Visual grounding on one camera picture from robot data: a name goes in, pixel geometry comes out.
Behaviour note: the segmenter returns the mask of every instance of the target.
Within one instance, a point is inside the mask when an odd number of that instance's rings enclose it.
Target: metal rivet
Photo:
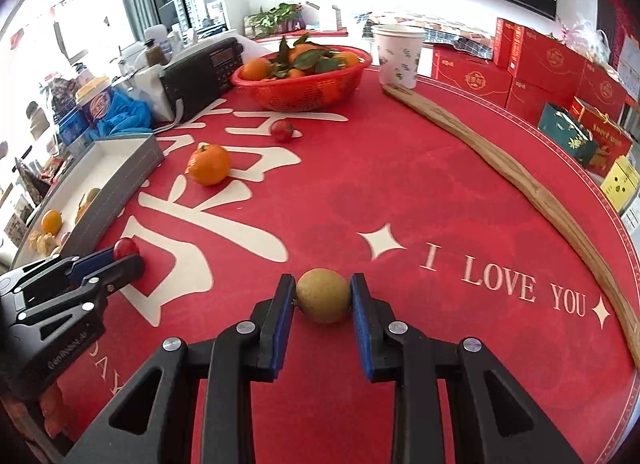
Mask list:
[[[469,352],[479,352],[482,348],[482,342],[476,338],[467,338],[462,342],[462,346]]]
[[[404,321],[392,321],[388,328],[392,334],[404,334],[409,330],[409,327]]]
[[[253,321],[241,321],[236,326],[236,330],[241,334],[251,334],[255,330],[255,323]]]
[[[173,352],[182,345],[180,338],[167,338],[162,342],[162,348],[167,352]]]

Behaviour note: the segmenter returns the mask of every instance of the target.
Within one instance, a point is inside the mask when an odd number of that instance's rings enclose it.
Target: white paper cup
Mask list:
[[[374,25],[371,31],[378,46],[380,83],[414,88],[424,29],[410,25]]]

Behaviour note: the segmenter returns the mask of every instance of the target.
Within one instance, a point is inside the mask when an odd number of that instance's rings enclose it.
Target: blue gripper pad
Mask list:
[[[287,351],[291,320],[293,318],[293,293],[296,281],[290,274],[283,274],[269,311],[260,330],[260,366],[267,366],[272,379],[278,377]]]
[[[92,253],[84,258],[80,258],[80,260],[74,262],[71,266],[71,271],[68,274],[69,284],[79,287],[84,277],[113,262],[113,248],[103,249],[97,251],[97,253]]]
[[[353,327],[360,354],[360,366],[369,381],[386,381],[383,374],[388,370],[385,357],[387,348],[376,310],[376,300],[371,297],[364,274],[361,272],[351,277],[350,286]]]

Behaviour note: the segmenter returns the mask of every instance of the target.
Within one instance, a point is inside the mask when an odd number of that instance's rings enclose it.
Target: black radio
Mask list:
[[[165,67],[160,81],[175,112],[182,100],[187,121],[232,88],[231,75],[242,65],[242,45],[236,38],[225,38],[211,45],[195,45],[195,51]]]

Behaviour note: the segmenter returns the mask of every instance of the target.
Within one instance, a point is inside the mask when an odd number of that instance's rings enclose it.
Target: cherry tomato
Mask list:
[[[284,119],[277,120],[269,127],[269,132],[271,133],[271,135],[280,142],[286,142],[291,139],[291,137],[293,137],[293,132],[295,131],[296,129],[293,127],[293,124]]]
[[[140,254],[140,250],[133,238],[124,237],[118,240],[113,247],[113,259],[119,260],[128,254]]]

